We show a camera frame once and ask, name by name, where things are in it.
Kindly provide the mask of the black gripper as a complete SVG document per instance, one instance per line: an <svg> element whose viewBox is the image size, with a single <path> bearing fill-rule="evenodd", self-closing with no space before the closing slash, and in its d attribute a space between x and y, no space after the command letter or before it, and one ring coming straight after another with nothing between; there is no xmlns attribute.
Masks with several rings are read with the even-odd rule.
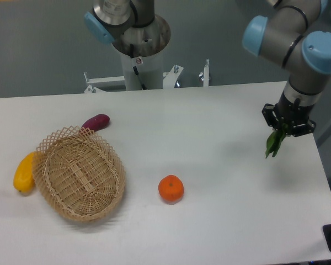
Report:
<svg viewBox="0 0 331 265"><path fill-rule="evenodd" d="M300 137L313 133L316 128L316 122L309 117L313 107L314 104L302 106L301 100L298 98L289 100L282 92L275 105L266 103L261 112L269 127L279 129L280 121L283 120L289 124L286 134Z"/></svg>

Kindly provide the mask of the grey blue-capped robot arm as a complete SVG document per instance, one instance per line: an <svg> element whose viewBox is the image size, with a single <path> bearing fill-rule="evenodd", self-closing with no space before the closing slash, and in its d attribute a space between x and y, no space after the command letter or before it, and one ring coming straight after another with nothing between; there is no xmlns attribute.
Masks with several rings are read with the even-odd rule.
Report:
<svg viewBox="0 0 331 265"><path fill-rule="evenodd" d="M326 1L272 1L272 18L254 17L242 45L289 71L279 101L266 104L263 116L275 130L295 137L312 133L309 118L331 76L331 33L308 28ZM162 51L170 41L168 23L154 11L154 1L94 1L84 16L92 35L120 54L128 90L165 88Z"/></svg>

